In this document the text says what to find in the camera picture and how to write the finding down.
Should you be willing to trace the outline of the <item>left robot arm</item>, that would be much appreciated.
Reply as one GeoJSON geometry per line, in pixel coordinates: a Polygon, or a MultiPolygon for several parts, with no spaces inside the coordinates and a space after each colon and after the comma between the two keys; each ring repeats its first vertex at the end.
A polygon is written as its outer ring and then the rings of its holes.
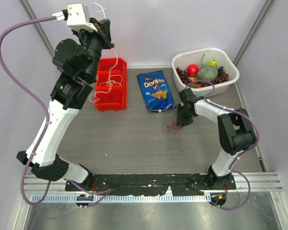
{"type": "Polygon", "coordinates": [[[37,178],[52,182],[59,179],[73,181],[82,191],[92,189],[93,173],[81,164],[66,161],[57,154],[57,149],[71,121],[92,91],[91,84],[96,82],[102,50],[114,47],[110,20],[90,18],[89,22],[96,27],[96,31],[73,30],[79,42],[65,39],[56,46],[52,63],[61,71],[61,75],[50,94],[48,128],[40,144],[34,140],[27,150],[18,152],[16,156],[25,165],[36,147],[29,167],[37,178]]]}

